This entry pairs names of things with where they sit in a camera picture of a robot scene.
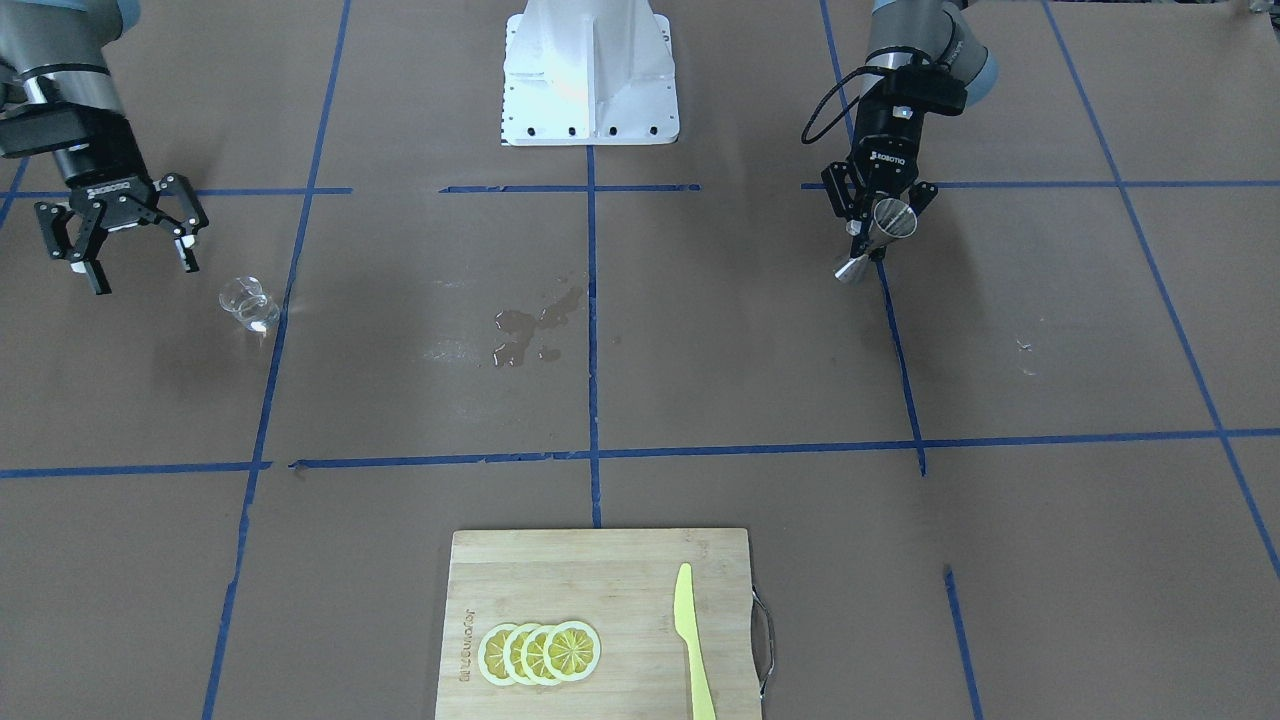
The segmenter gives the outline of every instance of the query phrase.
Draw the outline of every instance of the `brown paper floor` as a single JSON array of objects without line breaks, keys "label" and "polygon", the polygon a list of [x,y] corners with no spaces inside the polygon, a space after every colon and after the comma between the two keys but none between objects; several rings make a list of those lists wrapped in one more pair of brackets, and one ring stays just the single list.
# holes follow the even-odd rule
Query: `brown paper floor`
[{"label": "brown paper floor", "polygon": [[134,232],[92,297],[0,164],[0,717],[431,717],[453,530],[593,525],[749,528],[767,717],[1280,716],[1265,17],[966,10],[1002,78],[850,288],[797,135],[869,1],[654,0],[682,138],[595,151],[499,147],[522,5],[147,4],[196,275]]}]

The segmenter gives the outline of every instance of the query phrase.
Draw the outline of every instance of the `white metal mount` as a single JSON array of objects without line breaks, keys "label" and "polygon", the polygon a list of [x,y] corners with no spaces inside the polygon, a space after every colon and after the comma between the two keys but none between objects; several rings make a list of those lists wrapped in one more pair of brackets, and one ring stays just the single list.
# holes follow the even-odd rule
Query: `white metal mount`
[{"label": "white metal mount", "polygon": [[680,136],[671,23],[648,0],[529,0],[507,20],[504,145]]}]

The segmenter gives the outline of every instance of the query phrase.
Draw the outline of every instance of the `knife blade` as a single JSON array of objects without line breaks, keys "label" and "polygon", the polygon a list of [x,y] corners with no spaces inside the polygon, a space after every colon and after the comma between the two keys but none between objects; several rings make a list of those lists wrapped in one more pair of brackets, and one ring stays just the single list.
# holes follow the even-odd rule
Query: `knife blade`
[{"label": "knife blade", "polygon": [[712,688],[703,666],[703,646],[698,639],[698,611],[694,609],[694,568],[685,562],[676,575],[676,634],[689,650],[689,685],[692,696],[694,720],[716,720]]}]

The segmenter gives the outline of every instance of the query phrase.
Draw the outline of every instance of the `blue tape line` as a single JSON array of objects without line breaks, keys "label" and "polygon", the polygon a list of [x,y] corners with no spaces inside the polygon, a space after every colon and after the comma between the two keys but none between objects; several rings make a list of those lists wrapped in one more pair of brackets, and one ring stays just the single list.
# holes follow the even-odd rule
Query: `blue tape line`
[{"label": "blue tape line", "polygon": [[588,460],[588,450],[558,452],[508,452],[499,455],[435,455],[417,457],[346,457],[337,460],[298,460],[289,468],[333,470],[344,468],[412,468],[428,465],[479,465],[481,462],[544,462],[549,460]]},{"label": "blue tape line", "polygon": [[1253,527],[1258,529],[1258,537],[1262,538],[1262,547],[1267,551],[1267,559],[1271,560],[1271,570],[1276,574],[1276,579],[1280,580],[1280,555],[1276,555],[1276,546],[1271,541],[1271,533],[1267,532],[1267,524],[1262,519],[1262,512],[1258,510],[1258,503],[1253,500],[1253,491],[1249,489],[1249,482],[1244,479],[1244,470],[1240,469],[1240,461],[1235,457],[1235,448],[1231,447],[1231,441],[1226,438],[1224,433],[1221,437],[1222,450],[1226,452],[1226,459],[1231,464],[1231,473],[1235,474],[1235,484],[1240,486],[1240,495],[1244,496],[1244,505],[1249,509],[1249,516],[1253,519]]},{"label": "blue tape line", "polygon": [[[983,438],[941,438],[941,439],[901,439],[865,442],[828,442],[795,445],[733,445],[733,446],[694,446],[694,447],[635,447],[596,450],[595,455],[604,460],[632,457],[703,457],[719,455],[787,455],[822,452],[873,452],[891,450],[956,448],[956,447],[1016,447],[1044,445],[1091,445],[1126,442],[1170,442],[1190,439],[1215,439],[1222,433],[1217,430],[1169,430],[1151,433],[1091,433],[1078,436],[1009,436]],[[1280,437],[1280,428],[1249,428],[1226,430],[1231,437]],[[479,462],[540,462],[557,460],[590,460],[591,450],[561,450],[553,452],[511,452],[493,455],[426,455],[406,457],[343,457],[326,460],[298,460],[289,468],[306,470],[326,470],[344,468],[392,468],[413,465],[467,465]]]},{"label": "blue tape line", "polygon": [[911,377],[906,372],[906,354],[902,352],[902,337],[897,332],[897,315],[893,313],[893,293],[888,290],[888,278],[884,275],[884,263],[876,263],[876,274],[881,281],[881,290],[884,291],[884,311],[888,314],[888,332],[893,337],[893,351],[897,354],[897,366],[902,374],[902,397],[906,400],[906,418],[911,421],[911,437],[915,439],[915,455],[920,462],[920,477],[929,474],[929,461],[924,455],[924,445],[920,442],[920,419],[915,413],[915,396],[911,393]]},{"label": "blue tape line", "polygon": [[598,184],[596,192],[701,192],[703,186],[692,184]]},{"label": "blue tape line", "polygon": [[1066,190],[1080,187],[1116,187],[1115,181],[957,181],[933,183],[943,190]]},{"label": "blue tape line", "polygon": [[1094,433],[1079,436],[1011,436],[986,438],[927,439],[924,447],[1016,447],[1036,445],[1091,445],[1119,442],[1167,442],[1179,439],[1213,439],[1217,430],[1170,430],[1155,433]]},{"label": "blue tape line", "polygon": [[196,195],[211,197],[270,197],[276,195],[351,195],[352,187],[233,187],[197,190]]},{"label": "blue tape line", "polygon": [[800,455],[818,452],[870,452],[881,450],[915,450],[916,443],[904,441],[870,442],[819,442],[796,445],[727,445],[718,447],[644,447],[631,450],[602,450],[600,457],[618,460],[625,457],[708,457],[721,455]]},{"label": "blue tape line", "polygon": [[212,720],[214,703],[218,700],[218,687],[223,680],[223,657],[227,656],[227,638],[232,629],[232,611],[236,609],[236,592],[239,589],[241,569],[244,566],[244,543],[248,539],[248,509],[253,505],[253,496],[257,493],[257,470],[250,470],[248,482],[244,484],[244,501],[241,505],[241,520],[236,534],[236,569],[232,573],[232,582],[227,583],[227,593],[223,596],[223,614],[218,620],[218,639],[214,642],[214,664],[209,670],[209,685],[205,688],[205,707],[201,712],[202,720]]},{"label": "blue tape line", "polygon": [[595,264],[595,147],[586,147],[586,305],[588,305],[588,414],[591,423],[591,527],[604,527],[600,509],[600,388],[599,388],[599,315],[596,305]]},{"label": "blue tape line", "polygon": [[964,632],[964,616],[960,614],[960,594],[956,592],[956,577],[951,566],[946,566],[943,582],[947,585],[947,605],[951,606],[951,624],[956,629],[956,644],[960,646],[960,664],[964,665],[964,682],[969,688],[969,705],[973,707],[973,720],[982,720],[982,698],[978,697],[978,679],[973,674],[973,659],[969,655],[969,637]]},{"label": "blue tape line", "polygon": [[[1034,190],[1078,187],[1280,187],[1280,181],[943,181],[942,190]],[[800,183],[800,190],[826,190],[820,182]]]},{"label": "blue tape line", "polygon": [[1274,181],[1123,181],[1124,187],[1280,187]]},{"label": "blue tape line", "polygon": [[451,184],[440,191],[448,193],[485,193],[485,192],[586,192],[585,184]]},{"label": "blue tape line", "polygon": [[1254,428],[1247,430],[1226,430],[1226,437],[1280,437],[1280,428]]},{"label": "blue tape line", "polygon": [[1178,309],[1174,307],[1172,297],[1169,295],[1169,287],[1165,284],[1165,278],[1161,275],[1160,266],[1156,264],[1156,256],[1151,250],[1151,243],[1147,242],[1147,233],[1143,231],[1142,222],[1138,219],[1138,210],[1133,205],[1133,199],[1129,197],[1129,190],[1126,187],[1128,183],[1125,183],[1120,176],[1120,168],[1111,154],[1111,147],[1107,143],[1106,135],[1102,132],[1102,124],[1098,122],[1098,117],[1093,111],[1093,104],[1089,102],[1089,96],[1084,91],[1084,82],[1080,79],[1079,72],[1076,72],[1075,61],[1071,59],[1071,51],[1066,46],[1066,40],[1062,37],[1062,31],[1057,26],[1057,19],[1053,17],[1053,10],[1050,8],[1048,0],[1041,0],[1041,6],[1044,9],[1044,15],[1048,18],[1050,27],[1053,29],[1053,37],[1057,38],[1059,47],[1062,50],[1062,58],[1066,60],[1066,68],[1070,70],[1071,79],[1075,82],[1075,88],[1080,94],[1080,100],[1084,102],[1084,110],[1089,115],[1089,123],[1093,124],[1093,132],[1098,136],[1098,143],[1102,146],[1102,154],[1106,155],[1107,164],[1111,167],[1111,174],[1115,176],[1116,184],[1120,187],[1120,197],[1124,200],[1125,210],[1129,213],[1129,222],[1133,223],[1133,229],[1138,234],[1138,242],[1147,259],[1147,265],[1151,268],[1151,275],[1156,281],[1156,287],[1160,290],[1160,297],[1165,304],[1165,310],[1169,313],[1169,319],[1174,324],[1174,331],[1178,333],[1178,341],[1183,346],[1183,354],[1187,356],[1187,363],[1192,368],[1192,374],[1196,377],[1196,384],[1199,387],[1201,396],[1204,400],[1204,407],[1208,410],[1210,419],[1213,421],[1213,429],[1217,430],[1217,436],[1222,443],[1222,450],[1226,452],[1228,462],[1230,462],[1231,471],[1235,474],[1236,484],[1239,484],[1240,493],[1244,496],[1244,503],[1249,509],[1249,515],[1253,519],[1253,527],[1257,529],[1258,537],[1262,539],[1262,546],[1271,561],[1272,571],[1276,578],[1280,579],[1280,557],[1276,556],[1276,548],[1275,543],[1271,541],[1271,533],[1267,530],[1262,514],[1258,512],[1257,503],[1253,500],[1253,492],[1249,489],[1249,483],[1235,457],[1235,450],[1231,447],[1230,436],[1222,427],[1222,419],[1219,415],[1217,406],[1213,404],[1213,396],[1210,395],[1208,383],[1206,383],[1204,374],[1201,372],[1199,363],[1196,360],[1196,352],[1192,350],[1190,340],[1187,337],[1183,322],[1178,316]]},{"label": "blue tape line", "polygon": [[[351,0],[343,0],[342,4],[342,19],[338,23],[338,40],[333,50],[333,63],[329,68],[329,85],[325,88],[324,105],[320,110],[320,126],[316,131],[315,147],[311,154],[311,172],[307,174],[307,190],[314,191],[316,187],[316,179],[320,176],[320,163],[324,158],[324,141],[325,135],[329,131],[329,114],[333,109],[333,97],[338,87],[338,72],[342,67],[342,53],[347,41],[347,23],[351,19]],[[262,413],[259,419],[257,427],[257,439],[253,446],[253,462],[261,462],[262,451],[266,446],[266,430],[271,423],[271,405],[275,400],[275,383],[280,374],[280,359],[284,355],[284,338],[289,329],[289,301],[293,296],[293,283],[298,275],[298,259],[302,255],[302,245],[306,240],[307,225],[311,219],[311,205],[315,200],[315,193],[307,192],[303,195],[302,201],[302,215],[298,218],[298,233],[293,241],[293,255],[289,259],[289,278],[284,286],[284,296],[280,301],[280,320],[275,331],[275,346],[271,351],[271,369],[266,378],[266,391],[262,395]],[[248,474],[248,482],[244,487],[244,503],[241,509],[241,524],[239,536],[236,543],[236,574],[232,575],[232,582],[227,585],[227,596],[223,600],[223,615],[218,626],[218,643],[214,648],[214,661],[212,667],[209,671],[209,687],[205,691],[205,708],[202,714],[202,720],[211,720],[214,715],[214,703],[218,700],[218,685],[221,682],[223,671],[223,659],[227,653],[227,637],[230,632],[232,614],[236,609],[236,592],[239,587],[239,574],[241,566],[244,560],[244,544],[248,538],[250,528],[250,506],[253,505],[253,496],[257,492],[257,477],[259,470],[253,469]]]},{"label": "blue tape line", "polygon": [[[845,73],[840,67],[840,51],[836,49],[836,36],[831,29],[831,12],[827,8],[827,0],[818,0],[822,9],[822,24],[823,29],[827,32],[827,51],[831,54],[831,69],[836,73],[836,82],[840,82]],[[845,96],[845,88],[840,88],[840,101],[844,108],[849,106],[849,99]],[[850,145],[854,142],[854,120],[849,115],[845,115],[845,129],[849,132]],[[817,183],[818,187],[823,187],[822,183]],[[902,342],[897,332],[897,316],[893,314],[893,296],[888,290],[888,281],[884,277],[884,268],[881,263],[876,264],[876,273],[879,275],[881,288],[884,292],[884,310],[888,316],[890,333],[893,337],[893,348],[897,351],[897,364],[902,373],[902,398],[906,402],[906,416],[911,421],[911,436],[915,438],[915,452],[916,459],[920,462],[920,475],[923,477],[928,471],[928,460],[924,455],[924,446],[920,445],[920,421],[915,413],[915,397],[911,393],[911,378],[906,370],[906,355],[902,352]]]},{"label": "blue tape line", "polygon": [[1098,122],[1098,115],[1093,111],[1093,104],[1089,101],[1089,96],[1084,91],[1084,82],[1080,79],[1080,73],[1076,70],[1075,61],[1071,59],[1071,51],[1066,47],[1066,40],[1062,37],[1062,31],[1057,26],[1057,19],[1053,18],[1053,10],[1050,9],[1048,0],[1041,0],[1041,6],[1044,9],[1050,27],[1053,29],[1053,37],[1057,38],[1057,45],[1062,51],[1062,59],[1066,60],[1066,69],[1071,73],[1071,81],[1075,83],[1075,90],[1080,95],[1080,101],[1084,102],[1084,111],[1088,114],[1089,124],[1093,126],[1093,132],[1098,137],[1098,145],[1102,146],[1102,154],[1106,156],[1107,165],[1111,168],[1111,174],[1115,177],[1116,184],[1120,188],[1120,197],[1124,200],[1125,210],[1129,213],[1129,222],[1133,224],[1133,229],[1138,234],[1138,243],[1142,246],[1142,252],[1147,258],[1147,266],[1151,269],[1151,275],[1156,281],[1156,288],[1160,291],[1160,297],[1165,302],[1165,310],[1169,313],[1169,319],[1174,323],[1174,329],[1178,333],[1178,341],[1183,346],[1183,354],[1187,356],[1187,361],[1192,366],[1192,374],[1196,375],[1196,384],[1199,387],[1201,396],[1204,400],[1204,406],[1208,409],[1213,427],[1221,433],[1222,420],[1217,414],[1217,407],[1213,405],[1212,396],[1210,396],[1208,384],[1204,382],[1203,373],[1201,373],[1199,363],[1196,361],[1196,354],[1192,351],[1190,341],[1187,338],[1187,331],[1183,329],[1183,323],[1178,318],[1178,310],[1174,307],[1174,301],[1169,295],[1169,288],[1165,286],[1165,279],[1160,274],[1160,268],[1156,265],[1156,258],[1151,251],[1151,245],[1147,242],[1147,233],[1142,228],[1142,222],[1138,219],[1138,211],[1134,209],[1133,200],[1129,197],[1129,191],[1125,188],[1125,183],[1120,177],[1120,168],[1116,165],[1115,156],[1111,154],[1111,146],[1107,143],[1106,135],[1102,133],[1102,124]]},{"label": "blue tape line", "polygon": [[[67,197],[65,190],[26,190],[22,192],[10,191],[4,193],[8,197],[22,197],[31,200],[49,200],[49,199],[61,199]],[[302,195],[351,195],[356,192],[351,187],[229,187],[229,188],[209,188],[197,190],[196,195],[201,197],[273,197],[279,195],[288,196],[302,196]],[[172,197],[172,192],[163,192],[165,197]]]},{"label": "blue tape line", "polygon": [[[831,12],[827,9],[827,0],[818,0],[818,6],[822,9],[822,26],[827,31],[827,53],[831,54],[831,69],[836,70],[836,82],[844,79],[845,73],[840,69],[840,53],[836,50],[836,35],[831,29]],[[840,108],[844,110],[849,106],[849,97],[845,95],[845,88],[840,88]],[[854,142],[854,119],[845,115],[845,129],[849,131],[849,142]]]},{"label": "blue tape line", "polygon": [[9,183],[9,193],[4,199],[4,204],[0,205],[0,228],[4,227],[4,222],[9,219],[9,210],[13,209],[13,200],[18,196],[18,188],[22,187],[22,177],[27,174],[27,161],[31,158],[23,158],[18,163],[18,169],[13,173],[13,182]]},{"label": "blue tape line", "polygon": [[475,195],[503,192],[700,192],[692,184],[451,184],[440,195]]},{"label": "blue tape line", "polygon": [[0,480],[24,478],[95,478],[111,475],[183,475],[191,473],[243,473],[270,462],[188,462],[179,465],[101,465],[96,468],[31,468],[0,470]]}]

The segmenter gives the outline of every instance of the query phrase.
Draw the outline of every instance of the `water spill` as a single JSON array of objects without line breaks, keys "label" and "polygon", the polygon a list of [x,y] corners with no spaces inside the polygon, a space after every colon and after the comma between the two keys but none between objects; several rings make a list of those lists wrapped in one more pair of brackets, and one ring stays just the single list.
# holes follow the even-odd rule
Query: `water spill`
[{"label": "water spill", "polygon": [[475,355],[467,343],[449,338],[431,343],[422,356],[434,363],[467,363]]},{"label": "water spill", "polygon": [[[534,341],[538,331],[547,331],[568,324],[568,315],[579,309],[582,300],[582,288],[572,287],[570,291],[543,307],[538,316],[520,310],[503,310],[494,316],[493,322],[498,329],[511,336],[511,340],[498,346],[493,351],[493,364],[495,368],[518,368],[525,364],[525,354]],[[561,351],[543,347],[538,351],[538,359],[545,363],[559,360]]]},{"label": "water spill", "polygon": [[1023,342],[1021,338],[1015,338],[1014,342],[1018,343],[1018,369],[1020,369],[1028,378],[1039,375],[1038,363],[1033,355],[1036,350],[1033,345],[1030,342]]}]

